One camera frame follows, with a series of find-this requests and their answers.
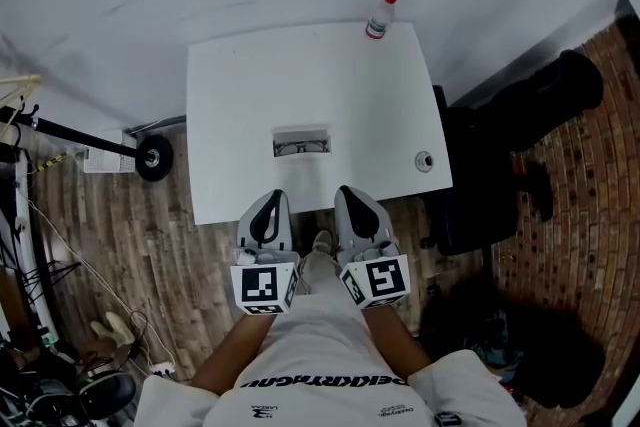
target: black wheel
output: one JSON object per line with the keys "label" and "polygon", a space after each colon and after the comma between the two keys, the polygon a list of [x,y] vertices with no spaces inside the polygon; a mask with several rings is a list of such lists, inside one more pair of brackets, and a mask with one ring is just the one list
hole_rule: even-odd
{"label": "black wheel", "polygon": [[147,182],[159,182],[173,167],[173,148],[166,137],[152,135],[138,145],[136,171]]}

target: metal pole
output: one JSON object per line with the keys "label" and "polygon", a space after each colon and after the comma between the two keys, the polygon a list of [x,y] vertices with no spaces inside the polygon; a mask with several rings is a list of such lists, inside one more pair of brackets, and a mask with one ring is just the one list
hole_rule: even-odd
{"label": "metal pole", "polygon": [[[11,107],[0,108],[0,121],[8,123],[11,116],[13,116],[13,113],[14,109]],[[60,139],[66,139],[67,141],[72,141],[74,143],[85,144],[100,150],[111,151],[134,159],[139,155],[136,148],[130,148],[129,146],[106,141],[105,139],[100,139],[99,137],[94,137],[92,135],[85,134],[84,132],[78,132],[77,130],[73,130],[72,128],[68,128],[63,125],[58,125],[57,123],[47,121],[46,119],[39,119],[25,114],[17,114],[13,121],[20,123],[21,125],[29,126],[36,132],[42,132],[43,134],[59,137]]]}

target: power outlet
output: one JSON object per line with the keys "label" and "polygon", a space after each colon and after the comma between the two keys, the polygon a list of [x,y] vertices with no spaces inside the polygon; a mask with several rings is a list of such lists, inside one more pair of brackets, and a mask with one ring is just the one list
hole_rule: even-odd
{"label": "power outlet", "polygon": [[172,363],[168,362],[168,361],[163,361],[162,363],[157,363],[155,365],[151,365],[151,372],[152,373],[156,373],[159,372],[162,375],[166,375],[167,372],[169,374],[174,374],[176,371],[176,368],[173,366]]}

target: cable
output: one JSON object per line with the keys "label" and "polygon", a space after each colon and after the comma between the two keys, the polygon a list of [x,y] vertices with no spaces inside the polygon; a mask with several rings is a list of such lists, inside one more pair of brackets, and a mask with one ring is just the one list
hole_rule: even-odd
{"label": "cable", "polygon": [[[115,291],[113,290],[113,288],[111,288],[111,285],[109,285],[109,283],[107,282],[107,280],[105,280],[100,273],[95,270],[93,268],[93,266],[87,261],[85,260],[77,251],[73,250],[71,248],[71,246],[69,246],[69,244],[67,243],[67,241],[65,240],[65,238],[60,234],[60,232],[58,231],[58,229],[53,225],[53,223],[49,220],[49,218],[38,208],[36,207],[35,203],[33,201],[31,201],[29,198],[27,198],[24,194],[22,194],[22,192],[19,189],[16,189],[16,191],[22,195],[22,197],[24,197],[27,200],[27,203],[29,204],[29,206],[31,208],[33,208],[38,214],[40,214],[40,216],[42,216],[42,218],[47,222],[47,224],[51,227],[51,229],[53,230],[53,232],[58,236],[58,238],[60,239],[60,241],[64,244],[64,246],[67,248],[67,250],[73,255],[75,256],[78,261],[80,263],[82,263],[82,265],[85,266],[85,268],[89,271],[89,273],[98,281],[98,283],[100,283],[106,290],[107,292],[109,292],[114,299],[118,302],[118,304],[120,304],[120,306],[122,306],[124,308],[124,310],[129,314],[129,318],[131,320],[133,320],[133,315],[137,315],[137,316],[142,316],[144,314],[142,314],[141,312],[137,311],[137,310],[132,310],[131,308],[129,308],[129,306],[127,306],[127,304],[120,299],[120,297],[118,297],[118,294],[115,293]],[[164,349],[164,351],[169,355],[169,357],[171,358],[171,364],[173,365],[173,367],[175,368],[176,366],[176,360],[173,356],[173,353],[167,348],[167,346],[163,343],[162,338],[160,338],[160,335],[158,334],[158,332],[156,331],[156,329],[153,327],[153,325],[151,325],[146,317],[146,315],[144,315],[144,318],[147,322],[147,326],[145,326],[145,330],[147,329],[147,327],[149,329],[151,329],[151,331],[153,332],[153,334],[156,335],[156,338],[158,339],[158,342],[160,342],[160,346]],[[135,320],[133,321],[136,328],[138,330],[140,330],[140,327],[138,326],[138,324],[135,322]]]}
{"label": "cable", "polygon": [[40,164],[39,166],[34,166],[31,162],[29,162],[30,166],[34,169],[32,171],[29,171],[27,175],[34,175],[36,173],[45,171],[47,168],[50,168],[51,166],[55,166],[60,162],[64,162],[69,157],[77,157],[81,153],[84,153],[84,151],[85,151],[84,148],[82,150],[76,150],[76,151],[65,151],[64,153],[61,153],[60,155],[53,157],[51,160],[46,161],[44,164]]}
{"label": "cable", "polygon": [[144,370],[142,370],[142,369],[138,366],[138,364],[137,364],[135,361],[133,361],[132,359],[128,359],[127,361],[130,361],[131,363],[133,363],[133,366],[134,366],[134,367],[136,367],[138,370],[140,370],[140,372],[141,372],[142,374],[144,374],[144,375],[146,375],[147,377],[149,377],[149,374],[147,374]]}
{"label": "cable", "polygon": [[142,311],[138,311],[138,310],[133,310],[130,314],[129,314],[129,327],[134,327],[131,323],[131,315],[133,314],[137,314],[137,315],[142,315],[144,317],[144,329],[142,330],[142,333],[139,334],[139,336],[136,336],[136,339],[142,340],[144,338],[145,333],[147,332],[147,328],[149,327],[149,317],[147,317],[146,313],[142,312]]}
{"label": "cable", "polygon": [[154,121],[153,123],[150,123],[142,128],[138,128],[137,130],[134,130],[133,132],[128,132],[129,135],[133,135],[133,134],[137,134],[138,132],[142,132],[143,130],[146,130],[147,128],[151,128],[151,127],[155,127],[158,123],[162,123],[163,121],[167,121],[169,118],[162,118],[159,119],[158,121]]}
{"label": "cable", "polygon": [[15,393],[11,393],[9,390],[5,390],[4,388],[0,388],[0,391],[1,391],[2,393],[5,393],[5,394],[7,394],[7,395],[11,396],[11,397],[12,397],[12,398],[14,398],[14,399],[19,399],[19,398],[20,398],[20,397],[18,397]]}

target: sneaker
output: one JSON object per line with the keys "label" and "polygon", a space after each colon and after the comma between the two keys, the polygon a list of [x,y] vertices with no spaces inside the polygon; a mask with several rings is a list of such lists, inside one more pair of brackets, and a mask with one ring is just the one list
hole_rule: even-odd
{"label": "sneaker", "polygon": [[311,251],[314,253],[327,253],[331,254],[333,249],[333,237],[331,236],[331,232],[329,230],[320,230],[320,232],[316,235],[316,238],[313,239],[313,246],[311,246]]}
{"label": "sneaker", "polygon": [[111,329],[113,329],[113,334],[115,335],[118,347],[131,345],[136,341],[136,337],[133,335],[125,321],[122,320],[120,315],[116,315],[112,311],[108,311],[105,316],[107,317],[107,322],[109,322]]}
{"label": "sneaker", "polygon": [[113,338],[115,340],[113,333],[106,327],[104,327],[100,322],[94,320],[91,322],[90,326],[93,332],[98,336],[98,338]]}

